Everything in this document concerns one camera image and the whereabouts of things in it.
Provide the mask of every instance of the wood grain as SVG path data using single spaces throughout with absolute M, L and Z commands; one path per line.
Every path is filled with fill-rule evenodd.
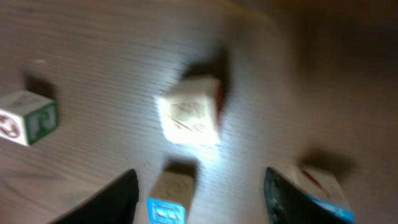
M 198 159 L 189 223 L 267 223 L 266 166 L 347 157 L 359 223 L 398 216 L 396 32 L 330 18 L 292 22 L 232 1 L 0 2 L 0 94 L 47 82 L 60 127 L 32 147 L 0 139 L 2 223 L 45 223 L 128 168 L 145 198 L 167 158 Z M 228 50 L 222 143 L 162 136 L 154 96 Z

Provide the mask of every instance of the wooden table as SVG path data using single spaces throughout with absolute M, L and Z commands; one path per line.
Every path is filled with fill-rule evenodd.
M 395 223 L 397 33 L 280 19 L 222 0 L 1 1 L 0 94 L 43 91 L 61 118 L 32 147 L 0 139 L 1 223 L 49 222 L 129 168 L 147 223 L 170 158 L 199 162 L 189 223 L 267 223 L 265 167 L 301 160 L 336 173 L 360 223 Z M 155 95 L 197 65 L 229 75 L 219 146 L 160 130 Z

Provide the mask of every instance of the blue block face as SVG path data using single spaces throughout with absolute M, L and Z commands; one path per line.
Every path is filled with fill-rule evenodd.
M 185 208 L 179 203 L 148 198 L 147 208 L 153 224 L 185 224 Z

